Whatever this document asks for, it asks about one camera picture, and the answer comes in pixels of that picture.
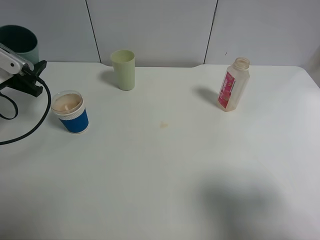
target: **green plastic cup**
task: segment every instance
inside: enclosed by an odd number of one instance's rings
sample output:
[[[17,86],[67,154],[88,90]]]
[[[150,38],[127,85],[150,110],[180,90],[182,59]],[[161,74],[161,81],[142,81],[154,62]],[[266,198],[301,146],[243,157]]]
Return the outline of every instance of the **green plastic cup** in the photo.
[[[135,87],[135,54],[129,50],[118,50],[110,58],[119,88],[132,90]]]
[[[38,39],[32,31],[23,26],[0,27],[0,43],[33,64],[39,62]]]

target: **clear plastic bottle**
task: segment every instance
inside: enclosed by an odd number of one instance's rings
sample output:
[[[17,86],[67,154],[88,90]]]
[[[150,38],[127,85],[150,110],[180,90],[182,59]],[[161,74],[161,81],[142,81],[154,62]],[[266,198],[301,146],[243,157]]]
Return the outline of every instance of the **clear plastic bottle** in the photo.
[[[217,105],[225,112],[235,110],[246,88],[249,75],[250,61],[245,57],[238,57],[226,69],[224,81],[217,99]]]

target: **blue cup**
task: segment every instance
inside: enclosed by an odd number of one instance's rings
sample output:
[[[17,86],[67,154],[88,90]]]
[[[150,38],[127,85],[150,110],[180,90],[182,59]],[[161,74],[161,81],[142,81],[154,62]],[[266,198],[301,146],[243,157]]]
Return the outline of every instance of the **blue cup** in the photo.
[[[77,91],[62,91],[51,101],[51,110],[72,134],[83,133],[89,127],[85,102]]]

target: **white wall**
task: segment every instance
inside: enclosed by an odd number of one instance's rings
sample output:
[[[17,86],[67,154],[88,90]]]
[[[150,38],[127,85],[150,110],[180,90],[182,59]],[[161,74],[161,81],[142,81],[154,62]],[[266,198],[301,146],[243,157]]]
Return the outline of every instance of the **white wall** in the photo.
[[[41,60],[99,62],[85,0],[0,0],[0,26],[34,32]]]
[[[319,10],[320,0],[219,0],[205,63],[303,66],[320,46]]]
[[[204,63],[216,0],[88,0],[102,63],[130,49],[137,66]]]

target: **white table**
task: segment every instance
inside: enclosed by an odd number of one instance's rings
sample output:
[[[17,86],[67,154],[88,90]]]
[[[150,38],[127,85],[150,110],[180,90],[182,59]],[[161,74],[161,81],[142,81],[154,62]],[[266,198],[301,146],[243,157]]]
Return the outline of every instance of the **white table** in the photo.
[[[226,68],[137,67],[125,92],[112,67],[49,63],[52,95],[79,91],[90,126],[71,134],[50,114],[0,146],[0,237],[319,239],[320,89],[302,68],[251,66],[225,113],[215,101]],[[45,93],[3,92],[20,113],[0,121],[0,141],[47,104]]]

